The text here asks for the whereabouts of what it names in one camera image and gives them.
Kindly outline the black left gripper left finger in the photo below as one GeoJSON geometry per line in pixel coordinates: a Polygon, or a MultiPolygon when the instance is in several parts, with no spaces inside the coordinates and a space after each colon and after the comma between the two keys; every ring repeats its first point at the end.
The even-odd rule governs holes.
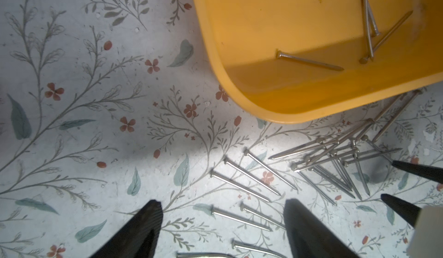
{"type": "Polygon", "coordinates": [[[150,200],[93,258],[152,258],[163,221],[161,202],[150,200]]]}

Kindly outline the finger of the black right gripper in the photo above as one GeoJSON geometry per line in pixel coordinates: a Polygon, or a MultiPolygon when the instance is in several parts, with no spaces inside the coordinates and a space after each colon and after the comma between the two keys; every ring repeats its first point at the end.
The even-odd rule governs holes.
{"type": "Polygon", "coordinates": [[[381,200],[409,225],[415,228],[422,208],[390,194],[381,194],[381,200]]]}
{"type": "Polygon", "coordinates": [[[443,183],[443,169],[433,166],[425,166],[421,164],[412,164],[402,161],[393,161],[392,166],[403,170],[407,173],[426,178],[428,180],[437,182],[439,184],[443,183]]]}

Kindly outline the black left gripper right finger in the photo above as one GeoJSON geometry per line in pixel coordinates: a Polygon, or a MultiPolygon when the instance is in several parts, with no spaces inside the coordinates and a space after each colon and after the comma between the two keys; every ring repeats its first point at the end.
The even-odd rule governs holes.
{"type": "Polygon", "coordinates": [[[284,224],[294,258],[356,258],[299,200],[286,200],[284,224]]]}

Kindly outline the yellow plastic storage box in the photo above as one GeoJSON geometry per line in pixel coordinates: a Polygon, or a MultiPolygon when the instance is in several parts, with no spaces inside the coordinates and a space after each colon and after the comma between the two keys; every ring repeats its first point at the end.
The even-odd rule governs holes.
{"type": "Polygon", "coordinates": [[[208,58],[229,97],[252,115],[298,124],[443,79],[443,0],[369,0],[385,35],[368,54],[361,0],[194,0],[208,58]],[[338,72],[277,59],[290,55],[338,72]]]}

